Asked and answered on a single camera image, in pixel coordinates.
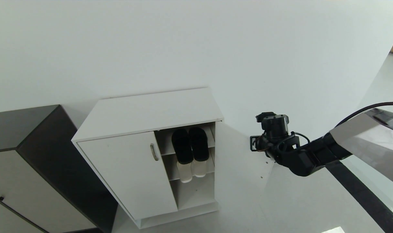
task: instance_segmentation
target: black stripe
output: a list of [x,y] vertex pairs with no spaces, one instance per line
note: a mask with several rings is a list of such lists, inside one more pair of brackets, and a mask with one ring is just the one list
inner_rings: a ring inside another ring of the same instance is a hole
[[98,228],[90,228],[90,229],[77,230],[77,231],[71,231],[66,233],[102,233],[102,231]]
[[393,233],[393,212],[355,174],[339,161],[326,168],[385,233]]
[[37,228],[38,230],[44,232],[44,233],[49,233],[48,231],[44,230],[43,228],[41,228],[40,226],[38,226],[37,224],[33,223],[31,220],[25,218],[22,214],[19,214],[18,212],[16,212],[14,209],[10,208],[8,205],[6,205],[5,203],[3,203],[0,200],[0,204],[7,208],[9,211],[11,211],[12,213],[16,214],[18,217],[20,217],[21,219],[25,220],[27,223],[31,224],[32,226],[34,226],[35,228]]

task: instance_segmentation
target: cable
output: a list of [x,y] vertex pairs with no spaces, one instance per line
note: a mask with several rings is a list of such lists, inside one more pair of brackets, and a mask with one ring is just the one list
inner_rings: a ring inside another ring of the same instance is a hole
[[304,137],[304,138],[307,140],[307,143],[310,143],[310,140],[309,140],[309,138],[308,138],[308,137],[306,137],[306,136],[304,136],[303,134],[301,134],[301,133],[297,133],[297,132],[294,132],[294,134],[297,134],[297,135],[300,135],[300,136]]
[[281,145],[283,142],[285,142],[285,141],[287,141],[287,140],[289,140],[289,139],[292,139],[293,137],[296,136],[296,134],[297,134],[297,135],[300,135],[300,136],[302,136],[302,137],[304,137],[304,138],[307,140],[307,143],[310,143],[310,140],[309,140],[308,137],[306,137],[305,135],[303,135],[303,134],[301,134],[301,133],[297,133],[297,132],[292,131],[290,136],[288,136],[288,137],[286,137],[285,139],[279,141],[279,142],[277,143],[277,145],[275,146],[275,148],[278,150],[278,152],[279,152],[280,154],[287,154],[287,153],[295,152],[295,151],[297,151],[297,150],[301,150],[302,147],[306,145],[306,144],[305,144],[305,145],[300,146],[300,147],[298,147],[298,148],[296,148],[296,149],[293,149],[293,150],[291,150],[290,152],[282,151],[282,150],[280,149],[280,145]]
[[374,105],[366,106],[366,107],[361,108],[358,111],[350,114],[349,116],[347,116],[345,119],[340,121],[339,124],[336,125],[336,127],[338,127],[339,125],[345,123],[346,121],[349,121],[351,118],[353,118],[354,116],[358,115],[359,113],[365,112],[366,110],[369,110],[369,109],[372,109],[372,108],[376,108],[376,107],[380,107],[380,106],[391,106],[391,105],[393,105],[393,102],[383,102],[383,103],[377,103],[377,104],[374,104]]

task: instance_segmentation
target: open shelf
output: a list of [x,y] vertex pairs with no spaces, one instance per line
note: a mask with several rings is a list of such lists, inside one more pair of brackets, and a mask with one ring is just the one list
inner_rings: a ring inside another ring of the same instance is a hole
[[[179,127],[179,128],[185,128],[186,130],[189,130],[192,127],[202,128],[205,131],[206,136],[208,138],[208,147],[211,148],[215,146],[215,139],[211,131],[213,125],[215,125],[215,122],[191,125],[191,126]],[[179,128],[169,128],[169,129],[155,131],[157,144],[159,145],[160,153],[162,156],[171,155],[175,153],[175,150],[173,149],[173,145],[172,145],[172,134],[175,130]]]
[[185,218],[190,218],[201,214],[207,214],[217,210],[218,210],[218,202],[212,202],[209,204],[200,205],[193,208],[183,209],[177,212],[161,214],[150,218],[144,218],[140,221],[140,229],[153,227],[160,224],[166,224],[166,223],[170,223]]
[[[212,153],[211,153],[211,149],[210,150],[210,156],[208,158],[208,160],[206,161],[206,173],[212,173],[215,171],[215,166],[214,166],[214,162],[213,162],[213,157],[212,157]],[[176,155],[166,155],[166,156],[162,156],[163,159],[163,163],[165,165],[165,169],[166,169],[166,174],[168,175],[169,180],[179,180],[179,171],[178,171],[178,167],[177,167],[177,158]],[[192,175],[195,176],[194,173],[194,169],[193,169],[193,163],[191,164],[192,166]]]
[[205,177],[194,177],[188,183],[173,180],[170,184],[178,210],[215,202],[213,173],[206,174]]

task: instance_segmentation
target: black cable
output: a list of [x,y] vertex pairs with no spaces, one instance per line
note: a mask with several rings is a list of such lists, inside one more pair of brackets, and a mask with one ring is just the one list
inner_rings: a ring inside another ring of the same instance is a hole
[[359,113],[365,112],[366,110],[369,110],[369,109],[372,109],[372,108],[376,108],[376,107],[380,107],[380,106],[391,106],[391,105],[393,105],[393,102],[383,102],[383,103],[377,103],[377,104],[374,104],[374,105],[366,106],[366,107],[361,108],[358,111],[350,114],[349,116],[347,116],[345,119],[340,121],[339,124],[336,125],[336,127],[338,127],[339,125],[345,123],[346,121],[349,121],[351,118],[353,118],[354,116],[358,115]]
[[297,135],[300,135],[300,136],[304,137],[304,138],[307,140],[307,143],[310,143],[310,140],[309,140],[309,138],[308,138],[308,137],[306,137],[306,136],[304,136],[303,134],[301,134],[301,133],[297,133],[297,132],[294,132],[294,134],[297,134]]

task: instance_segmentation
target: shoe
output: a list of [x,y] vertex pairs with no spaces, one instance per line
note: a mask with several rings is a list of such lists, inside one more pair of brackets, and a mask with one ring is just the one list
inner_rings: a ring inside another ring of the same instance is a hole
[[192,147],[188,132],[180,128],[172,134],[172,145],[178,160],[177,167],[179,178],[182,183],[188,183],[192,180],[191,162],[193,161]]
[[203,129],[193,127],[189,129],[193,153],[193,172],[196,177],[204,177],[207,171],[206,161],[209,158],[208,137]]

